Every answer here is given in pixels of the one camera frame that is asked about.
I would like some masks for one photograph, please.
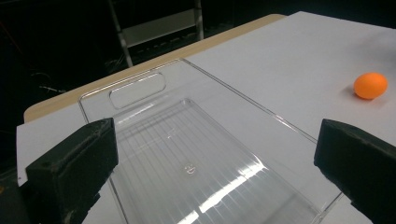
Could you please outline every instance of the white tabletop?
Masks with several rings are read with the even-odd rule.
[[[396,145],[396,31],[297,13],[188,58],[283,119],[317,138],[321,120],[336,119]],[[373,101],[353,94],[365,72],[383,73],[387,92]],[[77,104],[18,127],[24,168],[84,124]],[[84,223],[122,223],[108,185]],[[371,223],[344,197],[323,223]]]

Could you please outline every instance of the ping pong ball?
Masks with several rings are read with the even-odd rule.
[[[366,100],[372,100],[387,90],[388,81],[379,73],[366,73],[356,78],[353,88],[355,93]]]

